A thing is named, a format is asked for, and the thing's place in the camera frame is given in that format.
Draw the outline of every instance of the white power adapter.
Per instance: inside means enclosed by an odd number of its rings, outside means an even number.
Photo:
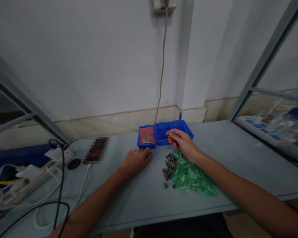
[[[36,167],[35,165],[29,165],[27,167],[20,166],[16,171],[18,171],[16,174],[17,177],[27,178],[31,182],[44,173],[43,169]]]
[[[62,149],[60,147],[58,147],[56,149],[51,149],[48,152],[46,152],[44,155],[49,157],[51,160],[58,162],[58,161],[62,160]],[[64,151],[65,160],[67,158],[73,158],[74,156],[75,156],[75,154],[73,152],[71,152],[70,150]]]

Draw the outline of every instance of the gray table surface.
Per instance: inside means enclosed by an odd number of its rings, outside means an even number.
[[[298,198],[298,168],[232,122],[195,124],[190,125],[190,129],[195,135],[195,144],[228,169],[281,200]],[[92,165],[89,170],[81,202],[114,172],[130,149],[137,149],[137,136],[138,133],[110,136],[103,161]],[[76,152],[76,158],[85,158],[92,142],[93,140],[79,140],[74,142],[70,149]],[[217,189],[216,198],[193,191],[181,195],[171,186],[165,189],[161,169],[165,167],[165,156],[172,151],[170,145],[152,150],[152,161],[119,190],[93,234],[237,208],[220,189]],[[85,171],[85,165],[80,165],[75,170],[65,170],[62,200],[70,206],[77,199]],[[47,180],[23,203],[37,201],[54,186],[53,179]],[[57,196],[56,192],[48,201],[56,201]],[[40,224],[54,221],[55,207],[49,205],[42,209],[39,216]],[[29,209],[11,209],[0,221],[0,234]],[[6,237],[47,237],[51,231],[52,227],[37,230],[31,214],[12,228]]]

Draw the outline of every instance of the metal frame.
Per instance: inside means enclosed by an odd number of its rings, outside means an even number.
[[[273,95],[276,97],[286,98],[293,101],[298,101],[298,97],[290,96],[285,93],[280,93],[273,90],[261,89],[256,86],[259,84],[266,70],[277,55],[281,46],[292,31],[294,25],[298,21],[298,0],[292,0],[281,20],[279,21],[274,33],[272,34],[268,44],[266,45],[261,57],[259,58],[253,72],[251,73],[247,83],[245,84],[241,95],[237,99],[228,120],[235,121],[239,116],[246,102],[249,100],[253,92]]]
[[[29,118],[33,118],[37,123],[48,130],[60,142],[68,143],[70,138],[47,116],[42,112],[17,86],[15,86],[10,78],[15,78],[16,75],[0,58],[0,93],[15,104],[24,116],[0,125],[0,132],[3,130],[21,123]]]
[[[4,130],[12,127],[12,126],[15,126],[17,124],[20,124],[21,122],[24,122],[24,121],[26,121],[28,119],[31,119],[34,116],[35,116],[34,113],[25,114],[25,115],[23,115],[21,117],[18,117],[16,119],[14,119],[14,120],[11,120],[11,121],[9,121],[7,123],[4,123],[4,124],[0,125],[0,132],[4,131]]]

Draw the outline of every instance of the black plastic part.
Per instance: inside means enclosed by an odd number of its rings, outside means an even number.
[[[72,170],[80,165],[81,159],[73,159],[67,164],[67,169]]]

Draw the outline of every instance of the blue plastic bin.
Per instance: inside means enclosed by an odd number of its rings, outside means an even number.
[[[171,129],[169,122],[160,122],[155,124],[155,134],[157,138],[157,145],[168,145],[168,136],[166,132]]]
[[[155,143],[151,143],[151,144],[139,144],[139,140],[140,140],[140,129],[141,128],[146,128],[146,127],[153,127],[153,133],[155,136]],[[155,149],[157,147],[157,136],[156,136],[156,129],[155,129],[155,125],[146,125],[146,126],[140,126],[139,130],[138,130],[138,148],[139,149],[145,149],[147,147],[149,147],[150,149]]]
[[[177,128],[181,131],[188,133],[191,139],[194,138],[192,131],[190,130],[190,128],[188,127],[188,125],[184,120],[171,121],[169,123],[170,123],[171,129]]]

